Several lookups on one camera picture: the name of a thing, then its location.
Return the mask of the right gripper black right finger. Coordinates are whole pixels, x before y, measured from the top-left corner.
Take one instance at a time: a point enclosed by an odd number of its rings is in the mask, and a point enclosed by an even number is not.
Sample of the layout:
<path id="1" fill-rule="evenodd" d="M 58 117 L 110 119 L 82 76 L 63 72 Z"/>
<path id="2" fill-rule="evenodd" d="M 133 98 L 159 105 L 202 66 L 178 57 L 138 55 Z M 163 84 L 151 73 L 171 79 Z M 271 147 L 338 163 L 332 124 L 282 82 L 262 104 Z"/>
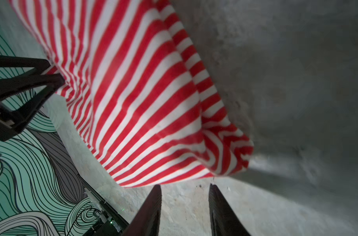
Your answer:
<path id="1" fill-rule="evenodd" d="M 251 236 L 215 184 L 209 187 L 209 215 L 213 236 Z"/>

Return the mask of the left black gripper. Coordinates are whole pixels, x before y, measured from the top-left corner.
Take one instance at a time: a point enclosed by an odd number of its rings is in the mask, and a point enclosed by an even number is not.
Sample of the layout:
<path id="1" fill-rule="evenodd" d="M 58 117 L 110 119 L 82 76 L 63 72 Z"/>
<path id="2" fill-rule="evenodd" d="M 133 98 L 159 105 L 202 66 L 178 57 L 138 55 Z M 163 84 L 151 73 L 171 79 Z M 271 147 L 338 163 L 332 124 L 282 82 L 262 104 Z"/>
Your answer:
<path id="1" fill-rule="evenodd" d="M 49 66 L 50 63 L 44 59 L 0 55 L 0 68 L 31 68 L 21 75 L 0 79 L 0 141 L 5 142 L 19 135 L 46 100 L 65 84 L 59 74 L 43 74 Z M 17 110 L 10 110 L 2 104 L 3 100 L 13 95 L 38 87 L 43 89 Z"/>

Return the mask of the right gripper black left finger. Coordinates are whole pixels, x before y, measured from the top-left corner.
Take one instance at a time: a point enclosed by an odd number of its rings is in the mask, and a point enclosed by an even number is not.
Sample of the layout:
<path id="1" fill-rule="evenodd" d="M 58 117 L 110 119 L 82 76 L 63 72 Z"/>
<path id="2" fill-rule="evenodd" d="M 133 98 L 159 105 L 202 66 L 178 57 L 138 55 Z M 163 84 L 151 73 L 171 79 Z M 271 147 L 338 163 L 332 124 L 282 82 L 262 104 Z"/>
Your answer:
<path id="1" fill-rule="evenodd" d="M 158 236 L 162 205 L 161 186 L 155 185 L 123 236 Z"/>

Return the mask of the red white striped tank top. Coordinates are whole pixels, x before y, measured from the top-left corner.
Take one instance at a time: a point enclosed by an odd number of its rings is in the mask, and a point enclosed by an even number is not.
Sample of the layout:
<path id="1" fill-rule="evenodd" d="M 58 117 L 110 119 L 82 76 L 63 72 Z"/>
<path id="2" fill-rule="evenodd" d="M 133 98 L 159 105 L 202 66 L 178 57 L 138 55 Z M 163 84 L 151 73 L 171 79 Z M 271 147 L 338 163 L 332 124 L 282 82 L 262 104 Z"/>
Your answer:
<path id="1" fill-rule="evenodd" d="M 252 141 L 169 1 L 11 1 L 66 84 L 74 126 L 125 188 L 228 176 Z"/>

